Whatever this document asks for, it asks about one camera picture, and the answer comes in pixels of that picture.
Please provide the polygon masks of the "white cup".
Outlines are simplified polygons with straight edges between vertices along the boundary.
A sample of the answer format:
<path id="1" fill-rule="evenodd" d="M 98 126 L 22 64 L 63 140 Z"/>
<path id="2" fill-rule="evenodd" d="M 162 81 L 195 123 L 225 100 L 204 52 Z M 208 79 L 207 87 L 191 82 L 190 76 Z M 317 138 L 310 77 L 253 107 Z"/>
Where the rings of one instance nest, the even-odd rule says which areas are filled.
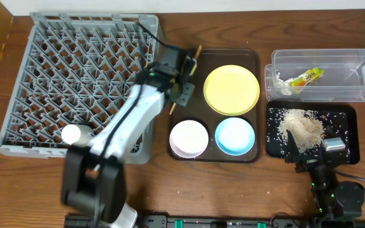
<path id="1" fill-rule="evenodd" d="M 87 125 L 70 124 L 62 129 L 61 138 L 69 145 L 86 145 L 93 138 L 93 130 Z"/>

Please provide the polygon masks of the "green orange snack wrapper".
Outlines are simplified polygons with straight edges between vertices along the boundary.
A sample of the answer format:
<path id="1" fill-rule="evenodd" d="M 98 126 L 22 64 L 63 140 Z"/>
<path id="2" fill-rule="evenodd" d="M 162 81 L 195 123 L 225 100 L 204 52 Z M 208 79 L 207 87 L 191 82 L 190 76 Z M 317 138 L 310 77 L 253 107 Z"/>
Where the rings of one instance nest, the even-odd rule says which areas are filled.
<path id="1" fill-rule="evenodd" d="M 300 94 L 305 86 L 316 81 L 324 75 L 324 70 L 314 67 L 313 69 L 305 71 L 303 74 L 294 78 L 290 82 L 291 91 L 295 94 Z"/>

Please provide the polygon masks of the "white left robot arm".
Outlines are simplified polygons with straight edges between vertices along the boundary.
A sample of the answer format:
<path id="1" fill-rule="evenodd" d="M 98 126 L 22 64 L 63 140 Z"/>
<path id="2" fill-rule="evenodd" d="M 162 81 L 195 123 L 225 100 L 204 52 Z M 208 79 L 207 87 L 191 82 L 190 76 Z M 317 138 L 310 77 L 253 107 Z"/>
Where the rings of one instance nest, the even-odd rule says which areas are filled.
<path id="1" fill-rule="evenodd" d="M 136 75 L 131 93 L 111 122 L 86 145 L 66 153 L 61 202 L 91 216 L 86 227 L 134 227 L 138 213 L 126 202 L 124 163 L 147 125 L 167 106 L 186 105 L 202 48 L 164 45 L 160 59 Z"/>

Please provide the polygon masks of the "wooden chopstick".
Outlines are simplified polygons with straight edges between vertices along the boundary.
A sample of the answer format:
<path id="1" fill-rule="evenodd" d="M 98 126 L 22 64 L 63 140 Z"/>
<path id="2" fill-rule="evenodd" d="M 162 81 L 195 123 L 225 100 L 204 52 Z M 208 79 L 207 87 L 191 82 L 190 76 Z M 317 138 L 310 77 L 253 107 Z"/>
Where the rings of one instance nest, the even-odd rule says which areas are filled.
<path id="1" fill-rule="evenodd" d="M 177 105 L 186 106 L 194 91 L 195 86 L 188 80 L 194 75 L 198 66 L 198 58 L 201 54 L 202 46 L 199 45 L 194 56 L 190 56 L 187 50 L 181 50 L 182 53 L 186 53 L 185 59 L 179 61 L 181 64 L 180 70 L 172 82 L 172 88 L 170 91 L 170 101 L 172 106 L 169 111 L 169 115 L 173 113 Z"/>

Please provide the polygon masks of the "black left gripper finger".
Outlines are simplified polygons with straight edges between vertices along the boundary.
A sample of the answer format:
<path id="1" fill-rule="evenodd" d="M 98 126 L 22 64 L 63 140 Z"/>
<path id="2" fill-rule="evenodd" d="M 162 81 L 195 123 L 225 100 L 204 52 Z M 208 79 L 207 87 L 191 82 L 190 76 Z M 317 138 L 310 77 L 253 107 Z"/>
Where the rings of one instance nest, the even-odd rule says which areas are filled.
<path id="1" fill-rule="evenodd" d="M 188 79 L 195 73 L 197 68 L 197 60 L 195 58 L 187 56 L 182 68 L 182 83 L 188 81 Z"/>
<path id="2" fill-rule="evenodd" d="M 181 106 L 186 106 L 194 91 L 195 86 L 189 82 L 186 82 L 182 86 L 181 95 L 176 99 L 176 103 Z"/>

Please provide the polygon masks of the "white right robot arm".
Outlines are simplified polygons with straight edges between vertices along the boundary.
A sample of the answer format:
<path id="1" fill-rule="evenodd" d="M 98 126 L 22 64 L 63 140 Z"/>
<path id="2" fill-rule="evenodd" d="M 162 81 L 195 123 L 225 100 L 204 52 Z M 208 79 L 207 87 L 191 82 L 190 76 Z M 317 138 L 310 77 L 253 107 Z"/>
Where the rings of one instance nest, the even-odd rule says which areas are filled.
<path id="1" fill-rule="evenodd" d="M 347 162 L 346 146 L 339 137 L 321 141 L 315 156 L 301 155 L 293 134 L 288 131 L 286 163 L 294 163 L 297 173 L 311 177 L 315 204 L 323 214 L 322 221 L 354 219 L 362 215 L 365 188 L 352 181 L 339 181 L 336 168 Z"/>

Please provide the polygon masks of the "pile of rice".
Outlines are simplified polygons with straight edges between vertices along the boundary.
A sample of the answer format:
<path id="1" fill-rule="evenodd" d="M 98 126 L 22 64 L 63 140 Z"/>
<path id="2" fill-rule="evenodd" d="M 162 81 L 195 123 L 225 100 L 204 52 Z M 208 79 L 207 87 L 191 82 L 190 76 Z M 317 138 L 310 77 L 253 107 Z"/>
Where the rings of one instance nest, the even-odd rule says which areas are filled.
<path id="1" fill-rule="evenodd" d="M 288 108 L 267 109 L 267 154 L 284 158 L 291 132 L 301 155 L 315 155 L 325 139 L 339 137 L 349 147 L 347 116 L 342 112 Z"/>

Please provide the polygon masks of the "light blue bowl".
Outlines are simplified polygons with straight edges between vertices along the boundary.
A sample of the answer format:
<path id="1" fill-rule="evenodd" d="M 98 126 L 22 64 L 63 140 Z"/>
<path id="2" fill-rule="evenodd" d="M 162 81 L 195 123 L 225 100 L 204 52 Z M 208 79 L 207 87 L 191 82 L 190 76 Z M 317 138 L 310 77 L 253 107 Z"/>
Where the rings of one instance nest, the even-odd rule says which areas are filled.
<path id="1" fill-rule="evenodd" d="M 241 156 L 253 148 L 255 131 L 250 123 L 243 118 L 227 118 L 217 126 L 215 142 L 225 154 Z"/>

